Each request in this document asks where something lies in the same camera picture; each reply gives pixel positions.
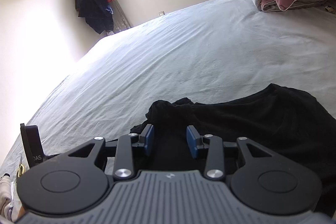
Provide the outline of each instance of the bed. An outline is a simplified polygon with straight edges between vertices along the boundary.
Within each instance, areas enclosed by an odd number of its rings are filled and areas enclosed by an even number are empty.
[[[318,8],[264,13],[251,0],[210,0],[100,40],[28,125],[51,155],[129,133],[155,100],[220,103],[269,83],[308,91],[336,117],[335,38],[335,15]],[[21,155],[19,136],[0,174],[14,176]]]

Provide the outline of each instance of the light gray bed sheet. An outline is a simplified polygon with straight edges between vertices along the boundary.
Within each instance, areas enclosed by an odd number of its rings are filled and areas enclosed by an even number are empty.
[[[210,0],[100,40],[28,125],[38,125],[51,155],[129,133],[159,99],[220,103],[269,83],[310,92],[336,117],[335,61],[335,15],[317,8],[264,13],[251,0]],[[0,174],[14,177],[22,154],[19,136]],[[16,200],[13,216],[19,206]]]

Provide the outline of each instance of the black shirt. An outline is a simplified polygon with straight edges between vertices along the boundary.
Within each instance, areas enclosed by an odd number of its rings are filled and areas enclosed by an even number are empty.
[[[194,160],[186,142],[188,125],[195,126],[200,135],[213,134],[228,142],[245,136],[313,170],[323,185],[316,211],[334,214],[336,120],[309,93],[270,84],[256,94],[226,103],[158,100],[146,118],[131,129],[141,133],[148,123],[155,128],[153,150],[143,169],[202,172],[205,160]],[[233,173],[234,165],[228,163],[226,171]]]

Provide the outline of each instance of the gray ribbed panel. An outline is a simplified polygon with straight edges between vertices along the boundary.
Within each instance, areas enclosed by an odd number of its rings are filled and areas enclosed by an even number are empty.
[[[102,203],[81,215],[46,218],[30,213],[19,224],[303,224],[312,216],[256,212],[224,183],[206,180],[199,171],[145,171],[136,180],[117,183]],[[323,218],[314,221],[328,223]]]

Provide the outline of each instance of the silver bolt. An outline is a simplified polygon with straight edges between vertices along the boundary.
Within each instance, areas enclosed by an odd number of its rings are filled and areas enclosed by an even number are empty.
[[[120,177],[120,178],[127,178],[129,177],[130,175],[132,174],[131,170],[128,170],[128,169],[118,169],[116,172],[115,172],[115,175],[117,177]]]
[[[207,176],[213,179],[220,178],[224,173],[221,170],[218,169],[212,169],[207,172]]]

